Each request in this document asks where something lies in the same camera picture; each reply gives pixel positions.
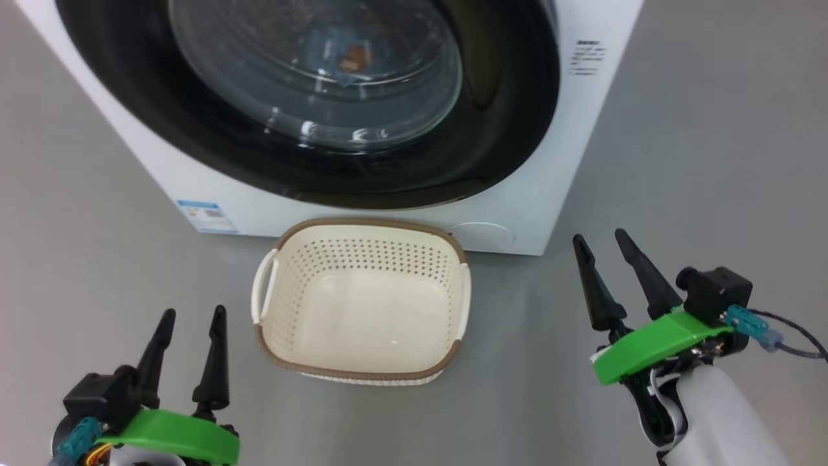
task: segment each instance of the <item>floor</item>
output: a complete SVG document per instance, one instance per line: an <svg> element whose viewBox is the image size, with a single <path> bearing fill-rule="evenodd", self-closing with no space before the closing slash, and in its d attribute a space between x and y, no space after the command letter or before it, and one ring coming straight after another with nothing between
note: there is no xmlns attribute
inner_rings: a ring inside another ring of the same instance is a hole
<svg viewBox="0 0 828 466"><path fill-rule="evenodd" d="M168 307L161 403L192 411L222 303L232 405L219 419L242 435L241 464L655 464L628 394L591 370L605 336L570 238L586 236L630 326L647 315L619 226L668 278L727 265L754 282L755 307L828 340L827 17L817 0L650 2L546 254L472 254L459 355L427 386L390 389L270 365L248 297L272 240L194 232L0 0L0 463L45 464L62 396L137 363ZM792 464L828 464L824 365L755 345L720 365Z"/></svg>

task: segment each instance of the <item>laundry basket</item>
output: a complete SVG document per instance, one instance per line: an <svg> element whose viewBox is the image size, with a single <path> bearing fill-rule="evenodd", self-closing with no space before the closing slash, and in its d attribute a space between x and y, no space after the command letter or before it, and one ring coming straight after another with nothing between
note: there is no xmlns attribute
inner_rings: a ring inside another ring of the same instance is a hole
<svg viewBox="0 0 828 466"><path fill-rule="evenodd" d="M434 380L451 362L470 298L465 255L444 231L321 219L294 226L265 256L251 310L262 350L278 366L331 381L410 386Z"/></svg>

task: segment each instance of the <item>basket rim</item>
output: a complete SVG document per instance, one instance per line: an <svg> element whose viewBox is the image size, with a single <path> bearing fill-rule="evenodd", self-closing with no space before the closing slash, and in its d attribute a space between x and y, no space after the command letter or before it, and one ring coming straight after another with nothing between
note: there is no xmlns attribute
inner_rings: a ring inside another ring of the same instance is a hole
<svg viewBox="0 0 828 466"><path fill-rule="evenodd" d="M306 220L295 224L285 231L285 234L280 236L273 246L275 249L282 250L282 247L287 243L296 233L311 228L312 226L384 226L387 228L398 228L402 230L420 231L422 233L429 233L431 235L439 236L448 242L461 264L468 264L465 256L465 251L460 246L460 243L451 234L434 226L422 225L411 221L389 220L379 218L353 218L353 217L331 217L331 218L315 218Z"/></svg>
<svg viewBox="0 0 828 466"><path fill-rule="evenodd" d="M264 352L265 356L274 364L285 369L304 372L314 376L325 376L335 379L355 379L361 381L410 381L425 379L435 375L437 372L444 370L460 349L462 340L455 340L451 343L449 351L437 362L434 366L416 372L358 372L358 371L339 371L336 369L324 369L323 367L307 366L305 364L297 364L295 362L285 361L273 354L267 343L264 341L264 334L262 333L262 324L254 325L256 333L256 341L258 341L259 348Z"/></svg>
<svg viewBox="0 0 828 466"><path fill-rule="evenodd" d="M379 218L358 218L358 217L331 217L331 218L317 218L308 221L297 223L296 225L285 231L273 246L275 250L282 250L283 246L297 233L307 228L315 226L381 226L387 228L398 228L403 230L420 231L435 235L445 240L455 250L457 259L460 264L467 264L465 252L460 246L460 243L449 233L435 228L433 226L422 225L410 221L399 221ZM434 366L431 366L422 371L415 372L361 372L361 371L341 371L336 369L325 369L317 366L307 366L305 364L298 364L295 362L286 361L273 353L264 339L261 323L254 324L256 340L259 348L277 366L297 372L304 372L315 376L325 376L337 379L354 379L361 381L410 381L425 379L434 376L440 371L443 371L449 363L454 359L455 355L460 349L462 338L455 339L451 344L449 351L440 359Z"/></svg>

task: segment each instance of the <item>washing machine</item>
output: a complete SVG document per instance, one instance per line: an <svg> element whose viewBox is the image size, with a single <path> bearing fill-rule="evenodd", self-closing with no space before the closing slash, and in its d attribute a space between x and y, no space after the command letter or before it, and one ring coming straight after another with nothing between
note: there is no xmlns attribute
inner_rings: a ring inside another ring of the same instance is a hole
<svg viewBox="0 0 828 466"><path fill-rule="evenodd" d="M17 0L192 226L541 255L643 0Z"/></svg>

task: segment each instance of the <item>sticker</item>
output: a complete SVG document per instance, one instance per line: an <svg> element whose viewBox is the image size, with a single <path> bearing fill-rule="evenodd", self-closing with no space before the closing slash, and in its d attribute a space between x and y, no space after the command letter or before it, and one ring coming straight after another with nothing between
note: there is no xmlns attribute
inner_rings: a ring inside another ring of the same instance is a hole
<svg viewBox="0 0 828 466"><path fill-rule="evenodd" d="M176 201L181 213L202 233L238 234L233 222L224 214L218 204L209 202Z"/></svg>
<svg viewBox="0 0 828 466"><path fill-rule="evenodd" d="M593 364L595 364L595 361L598 361L598 358L599 358L599 357L601 357L601 356L602 356L604 353L606 353L607 351L609 351L609 349L610 349L611 347L613 347L613 346L612 346L612 345L607 345L606 347L601 348L601 349L600 349L598 352L596 352L594 355L590 356L590 361L592 361L592 363L593 363Z"/></svg>
<svg viewBox="0 0 828 466"><path fill-rule="evenodd" d="M607 49L601 41L576 41L575 51L570 57L569 74L595 76L604 63Z"/></svg>

